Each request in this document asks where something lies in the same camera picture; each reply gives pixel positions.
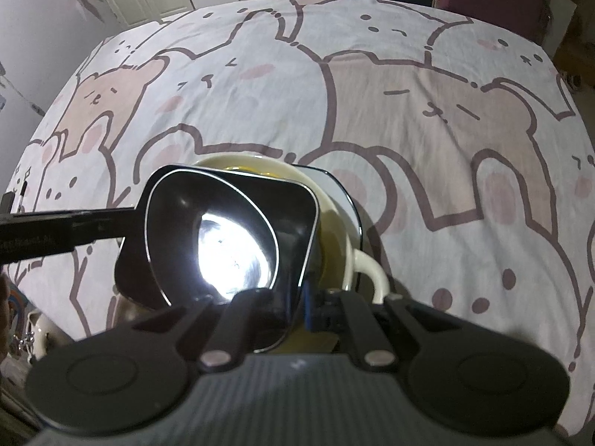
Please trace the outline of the person left hand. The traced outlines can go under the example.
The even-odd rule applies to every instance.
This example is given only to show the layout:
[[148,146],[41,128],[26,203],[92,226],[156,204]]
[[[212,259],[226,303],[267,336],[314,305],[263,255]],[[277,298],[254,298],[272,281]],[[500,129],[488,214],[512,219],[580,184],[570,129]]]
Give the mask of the person left hand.
[[1,271],[0,276],[0,361],[4,361],[8,353],[8,335],[10,331],[9,301],[10,284],[7,275]]

